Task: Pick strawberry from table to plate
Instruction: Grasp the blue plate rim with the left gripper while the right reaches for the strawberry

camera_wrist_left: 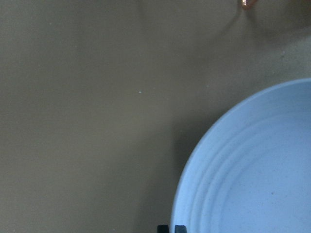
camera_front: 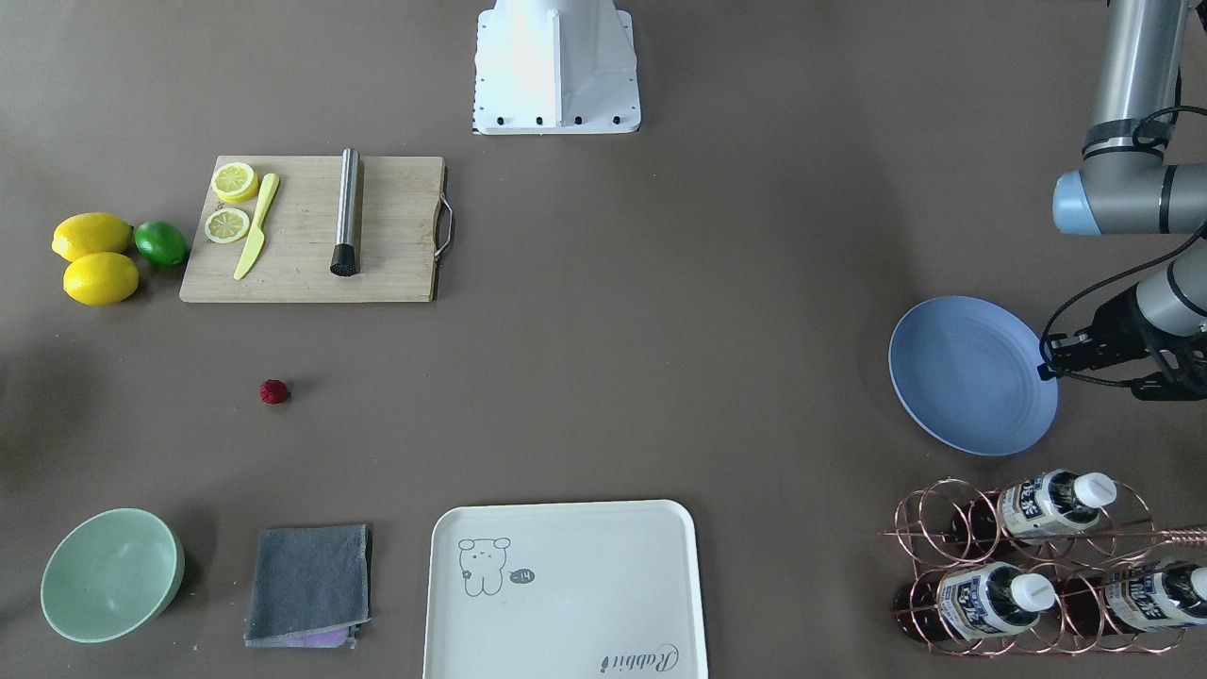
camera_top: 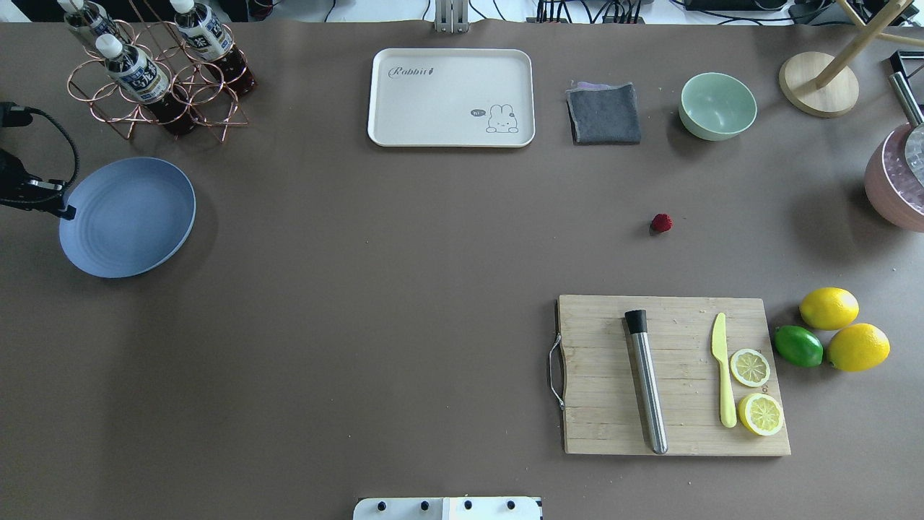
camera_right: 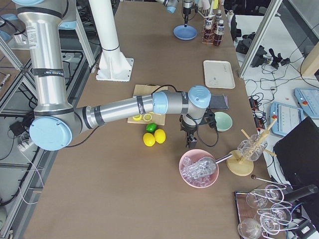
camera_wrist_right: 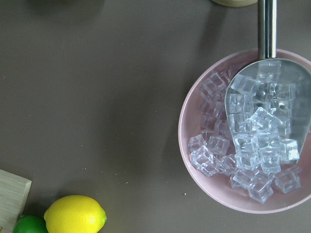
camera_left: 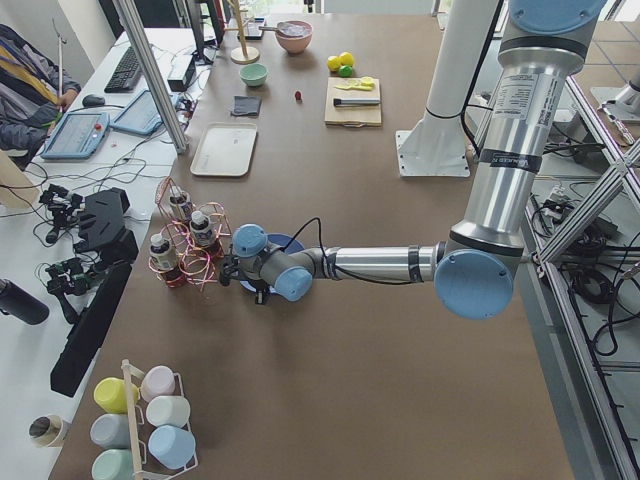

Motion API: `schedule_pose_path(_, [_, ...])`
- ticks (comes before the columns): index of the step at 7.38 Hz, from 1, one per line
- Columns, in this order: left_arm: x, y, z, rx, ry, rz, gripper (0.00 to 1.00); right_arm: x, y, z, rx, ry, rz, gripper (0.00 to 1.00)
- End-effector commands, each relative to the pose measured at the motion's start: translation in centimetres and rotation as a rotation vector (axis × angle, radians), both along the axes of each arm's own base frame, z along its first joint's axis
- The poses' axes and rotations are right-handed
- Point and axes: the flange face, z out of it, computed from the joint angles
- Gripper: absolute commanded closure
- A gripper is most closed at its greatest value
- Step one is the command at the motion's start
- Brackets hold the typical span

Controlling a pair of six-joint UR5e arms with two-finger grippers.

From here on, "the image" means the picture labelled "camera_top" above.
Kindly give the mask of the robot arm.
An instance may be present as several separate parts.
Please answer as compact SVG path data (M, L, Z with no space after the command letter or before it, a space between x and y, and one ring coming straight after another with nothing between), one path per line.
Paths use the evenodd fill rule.
M77 210L67 203L67 191L79 175L80 157L76 144L53 116L41 109L28 108L14 102L1 103L1 122L3 127L27 127L32 124L33 116L39 115L57 128L69 144L74 161L74 168L68 180L43 180L38 175L30 174L16 155L1 151L1 204L25 211L49 213L60 220L73 220Z

